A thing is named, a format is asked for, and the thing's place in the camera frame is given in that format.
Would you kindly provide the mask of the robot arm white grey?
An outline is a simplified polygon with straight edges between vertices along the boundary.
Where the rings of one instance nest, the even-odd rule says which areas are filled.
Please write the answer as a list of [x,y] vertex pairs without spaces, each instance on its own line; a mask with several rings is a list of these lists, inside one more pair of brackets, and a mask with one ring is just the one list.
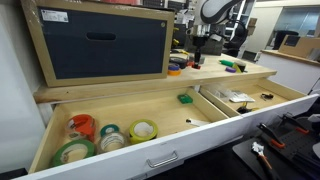
[[194,23],[191,28],[192,44],[196,47],[193,68],[200,68],[201,48],[206,41],[213,38],[220,41],[223,35],[211,32],[212,25],[219,25],[228,21],[240,23],[232,18],[232,8],[241,0],[197,0]]

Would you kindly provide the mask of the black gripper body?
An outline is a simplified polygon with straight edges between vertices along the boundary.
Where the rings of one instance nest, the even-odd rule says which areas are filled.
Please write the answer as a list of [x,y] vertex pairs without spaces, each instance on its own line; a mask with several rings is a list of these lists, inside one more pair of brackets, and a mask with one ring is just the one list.
[[210,36],[210,24],[194,25],[192,28],[192,43],[200,49]]

